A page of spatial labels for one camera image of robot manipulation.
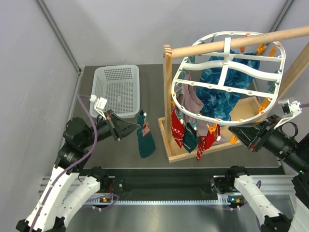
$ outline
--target gray floor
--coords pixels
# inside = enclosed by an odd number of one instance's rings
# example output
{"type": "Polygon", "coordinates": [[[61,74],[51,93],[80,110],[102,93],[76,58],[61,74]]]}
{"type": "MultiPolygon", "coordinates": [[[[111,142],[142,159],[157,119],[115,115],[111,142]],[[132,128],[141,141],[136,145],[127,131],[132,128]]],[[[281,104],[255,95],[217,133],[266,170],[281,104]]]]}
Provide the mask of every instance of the gray floor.
{"type": "MultiPolygon", "coordinates": [[[[179,65],[173,65],[176,72],[179,65]]],[[[99,66],[85,67],[79,93],[91,94],[94,71],[99,66]]],[[[230,167],[241,165],[245,167],[276,167],[276,158],[261,150],[252,153],[243,146],[204,155],[200,161],[195,158],[169,163],[158,126],[158,118],[164,116],[163,66],[138,65],[140,69],[140,108],[147,112],[147,120],[154,137],[156,151],[148,158],[141,159],[138,150],[136,134],[133,133],[120,142],[108,138],[97,144],[86,167],[101,166],[104,168],[165,168],[165,167],[230,167]]],[[[193,80],[199,79],[198,72],[191,72],[193,80]]],[[[76,104],[73,116],[90,121],[79,104],[76,104]]]]}
{"type": "MultiPolygon", "coordinates": [[[[267,196],[288,218],[293,218],[289,196],[267,196]]],[[[225,211],[222,206],[115,205],[103,210],[82,208],[67,232],[259,232],[249,206],[225,211]]]]}

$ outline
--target wooden pole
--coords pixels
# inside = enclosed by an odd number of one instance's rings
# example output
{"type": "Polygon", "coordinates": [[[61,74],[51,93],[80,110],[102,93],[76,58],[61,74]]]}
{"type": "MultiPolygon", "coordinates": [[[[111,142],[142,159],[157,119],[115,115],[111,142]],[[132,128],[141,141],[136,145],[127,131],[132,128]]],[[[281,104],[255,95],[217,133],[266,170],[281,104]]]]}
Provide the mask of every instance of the wooden pole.
{"type": "Polygon", "coordinates": [[[164,113],[165,113],[165,135],[170,142],[171,139],[171,86],[172,86],[172,49],[165,45],[163,49],[163,77],[164,77],[164,113]]]}
{"type": "Polygon", "coordinates": [[[279,89],[278,100],[284,96],[286,91],[295,83],[299,76],[309,65],[309,43],[304,47],[298,57],[294,60],[288,71],[283,75],[279,89]]]}
{"type": "MultiPolygon", "coordinates": [[[[292,38],[309,35],[309,26],[288,30],[275,31],[261,35],[242,37],[231,40],[231,48],[245,47],[255,44],[264,44],[273,41],[288,40],[292,38]]],[[[181,57],[195,56],[209,52],[217,52],[224,49],[224,41],[206,43],[190,47],[180,47],[172,49],[173,59],[181,57]]]]}

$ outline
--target plastic basket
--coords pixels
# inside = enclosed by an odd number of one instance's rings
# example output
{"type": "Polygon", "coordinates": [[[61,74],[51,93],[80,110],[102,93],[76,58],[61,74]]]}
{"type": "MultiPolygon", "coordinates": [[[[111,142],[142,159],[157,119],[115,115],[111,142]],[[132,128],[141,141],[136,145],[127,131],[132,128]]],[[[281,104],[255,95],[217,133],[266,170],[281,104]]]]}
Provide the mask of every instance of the plastic basket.
{"type": "MultiPolygon", "coordinates": [[[[140,74],[136,65],[108,66],[96,69],[91,94],[107,99],[105,110],[113,110],[119,117],[134,117],[140,110],[140,74]]],[[[94,103],[90,114],[97,117],[94,103]]]]}

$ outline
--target white drying rack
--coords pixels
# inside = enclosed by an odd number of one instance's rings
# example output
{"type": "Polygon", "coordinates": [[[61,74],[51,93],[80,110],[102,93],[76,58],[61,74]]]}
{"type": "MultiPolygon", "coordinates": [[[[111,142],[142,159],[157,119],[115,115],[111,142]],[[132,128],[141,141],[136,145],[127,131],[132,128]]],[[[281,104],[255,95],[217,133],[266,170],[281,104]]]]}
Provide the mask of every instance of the white drying rack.
{"type": "Polygon", "coordinates": [[[214,60],[214,61],[207,61],[204,63],[198,63],[198,64],[193,64],[193,63],[188,63],[189,62],[189,57],[184,57],[183,61],[181,62],[179,69],[177,70],[173,81],[171,85],[171,95],[172,95],[172,100],[175,102],[176,106],[186,115],[196,118],[198,120],[204,120],[207,122],[212,122],[212,123],[219,123],[220,125],[228,125],[228,126],[236,126],[236,125],[241,125],[241,124],[246,124],[250,122],[254,122],[264,115],[266,115],[271,108],[274,106],[276,103],[278,93],[279,93],[279,88],[282,80],[282,73],[283,73],[283,68],[284,68],[284,63],[285,63],[285,51],[282,46],[282,44],[278,41],[272,42],[274,45],[277,46],[278,50],[280,51],[280,55],[277,57],[266,57],[266,56],[252,56],[252,55],[245,55],[245,54],[231,54],[230,53],[230,46],[231,46],[231,35],[242,35],[242,36],[253,36],[253,35],[260,35],[261,33],[258,32],[243,32],[243,31],[222,31],[218,33],[213,33],[209,34],[207,36],[204,36],[203,38],[197,40],[192,46],[199,45],[204,43],[206,39],[209,38],[214,38],[216,36],[222,36],[226,35],[228,37],[225,38],[224,41],[224,52],[212,52],[212,53],[206,53],[203,55],[207,56],[219,56],[219,57],[224,57],[224,60],[214,60]],[[247,65],[234,62],[232,61],[233,58],[240,58],[240,59],[250,59],[250,60],[259,60],[259,61],[270,61],[270,62],[280,62],[280,68],[276,73],[270,73],[270,72],[263,72],[259,71],[256,69],[253,69],[247,65]],[[189,81],[189,80],[182,80],[179,78],[181,72],[183,70],[188,70],[188,71],[198,71],[198,70],[204,70],[204,69],[209,69],[209,68],[222,68],[220,79],[217,85],[215,84],[208,84],[208,83],[202,83],[202,82],[196,82],[196,81],[189,81]],[[260,91],[252,91],[252,90],[247,90],[247,89],[241,89],[241,88],[234,88],[234,87],[227,87],[224,85],[225,79],[226,79],[226,74],[228,69],[234,69],[240,72],[243,72],[247,75],[252,76],[253,78],[257,78],[260,80],[265,80],[265,81],[273,81],[275,82],[275,91],[274,93],[266,93],[266,92],[260,92],[260,91]],[[257,115],[248,118],[248,119],[241,119],[238,118],[237,121],[225,121],[221,120],[219,118],[212,118],[212,117],[207,117],[203,116],[201,114],[194,114],[188,110],[186,110],[178,101],[177,97],[175,94],[175,85],[177,84],[187,84],[191,86],[200,86],[200,87],[206,87],[209,89],[217,89],[217,90],[224,90],[227,92],[235,92],[235,93],[241,93],[241,94],[246,94],[248,96],[257,96],[257,97],[263,97],[263,98],[268,98],[269,100],[269,105],[261,112],[259,112],[257,115]]]}

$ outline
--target red cloth with white dots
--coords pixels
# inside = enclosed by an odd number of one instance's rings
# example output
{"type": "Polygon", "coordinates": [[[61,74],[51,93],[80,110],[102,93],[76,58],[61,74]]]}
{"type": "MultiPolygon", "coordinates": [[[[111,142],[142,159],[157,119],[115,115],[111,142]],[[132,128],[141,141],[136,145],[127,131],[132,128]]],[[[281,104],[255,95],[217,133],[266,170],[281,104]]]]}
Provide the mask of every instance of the red cloth with white dots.
{"type": "Polygon", "coordinates": [[[181,124],[180,120],[176,115],[176,107],[172,111],[172,136],[176,141],[177,145],[181,148],[183,146],[183,136],[185,132],[184,125],[181,124]]]}
{"type": "Polygon", "coordinates": [[[203,152],[209,149],[214,142],[217,141],[218,136],[220,136],[220,125],[217,125],[217,129],[214,133],[207,132],[206,136],[199,137],[199,143],[197,147],[197,160],[200,160],[203,152]]]}

